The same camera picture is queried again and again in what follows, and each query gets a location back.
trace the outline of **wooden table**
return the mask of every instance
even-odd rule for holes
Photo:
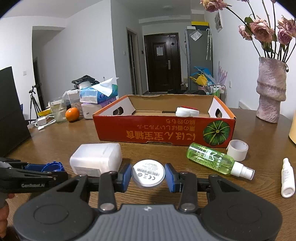
[[[245,141],[249,145],[247,159],[243,163],[256,172],[252,181],[234,176],[226,178],[275,204],[283,215],[283,225],[277,240],[296,240],[296,195],[289,199],[281,196],[283,159],[288,157],[291,165],[296,168],[296,147],[288,138],[291,121],[281,116],[278,124],[270,124],[258,119],[255,111],[240,109],[232,111],[237,117],[233,139]],[[81,144],[100,142],[92,120],[54,124],[40,132],[35,130],[32,136],[32,139],[19,146],[9,157],[37,164],[60,161],[66,171],[73,176],[74,173],[69,165],[71,155]],[[187,147],[134,143],[120,143],[120,145],[123,164],[154,159],[163,165],[170,162],[177,171],[193,172],[201,178],[207,178],[209,174],[214,173],[211,169],[189,161],[186,158]],[[14,199],[8,201],[10,226],[14,212],[28,200],[29,196],[29,194],[17,194]],[[131,181],[125,194],[116,194],[118,207],[122,203],[178,205],[179,198],[180,194],[169,192],[166,182],[157,189],[143,190]],[[205,193],[199,193],[198,198],[200,206],[207,204]],[[97,199],[97,193],[92,193],[89,201],[92,207],[97,207]],[[12,230],[8,231],[5,240],[17,240]]]

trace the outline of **metal screw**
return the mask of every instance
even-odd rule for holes
[[[111,211],[115,208],[114,204],[106,202],[100,205],[100,209],[103,211]]]
[[[193,203],[183,203],[181,209],[184,211],[192,211],[195,209],[195,205]]]

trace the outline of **green spray bottle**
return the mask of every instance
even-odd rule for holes
[[[187,158],[226,175],[252,180],[255,173],[255,170],[245,167],[231,156],[196,143],[189,146]]]

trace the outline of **human hand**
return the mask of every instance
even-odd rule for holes
[[[14,198],[14,194],[8,194],[8,198]],[[0,237],[4,238],[6,235],[6,228],[7,228],[7,218],[9,214],[9,206],[8,203],[5,202],[3,208],[0,209]]]

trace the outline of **red cardboard box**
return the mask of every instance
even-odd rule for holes
[[[194,107],[199,117],[176,117],[180,106]],[[216,96],[158,95],[124,96],[93,115],[103,141],[160,142],[189,146],[192,142],[226,148],[236,118]]]

